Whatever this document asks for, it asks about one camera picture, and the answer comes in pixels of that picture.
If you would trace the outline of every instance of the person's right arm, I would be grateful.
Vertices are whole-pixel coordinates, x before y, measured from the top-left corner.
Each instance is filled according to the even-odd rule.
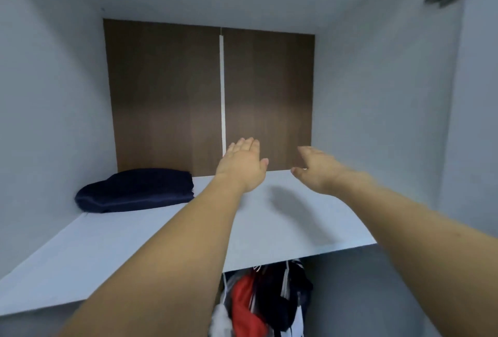
[[[498,239],[457,223],[340,164],[299,147],[310,189],[345,202],[388,253],[443,336],[498,335]]]

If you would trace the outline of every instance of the closet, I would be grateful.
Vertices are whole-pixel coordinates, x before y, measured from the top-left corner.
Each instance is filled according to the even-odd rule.
[[[224,270],[310,257],[320,286],[307,321],[313,335],[356,335],[345,314],[358,315],[363,296],[385,306],[376,320],[420,335],[423,313],[367,247],[375,244],[367,229],[289,169],[302,165],[296,146],[311,144],[468,222],[468,208],[448,211],[465,183],[451,181],[465,156],[455,147],[473,131],[465,116],[498,118],[492,108],[473,113],[478,101],[461,90],[468,78],[455,75],[464,2],[6,0],[0,315],[86,299],[182,208],[83,214],[78,189],[163,167],[190,171],[197,195],[224,148],[255,136],[269,172],[242,199]],[[354,287],[372,273],[377,281]],[[382,329],[369,317],[364,335]]]

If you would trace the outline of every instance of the person's left arm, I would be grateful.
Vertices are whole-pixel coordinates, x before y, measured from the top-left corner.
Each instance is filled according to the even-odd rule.
[[[206,336],[243,193],[265,179],[252,138],[231,144],[207,188],[116,271],[62,329],[68,336]]]

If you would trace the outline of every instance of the forearm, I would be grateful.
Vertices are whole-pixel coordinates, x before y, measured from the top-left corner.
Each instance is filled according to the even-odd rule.
[[[444,335],[498,330],[498,240],[360,175],[340,198],[389,254]]]
[[[235,186],[215,177],[83,304],[61,336],[205,335],[243,192]]]

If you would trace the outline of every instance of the bare skin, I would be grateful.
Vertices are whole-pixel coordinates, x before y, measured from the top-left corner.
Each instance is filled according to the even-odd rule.
[[[345,202],[389,254],[444,336],[498,331],[498,239],[378,185],[313,147],[292,173]],[[206,336],[233,218],[263,182],[259,142],[230,145],[208,187],[115,272],[59,337]]]

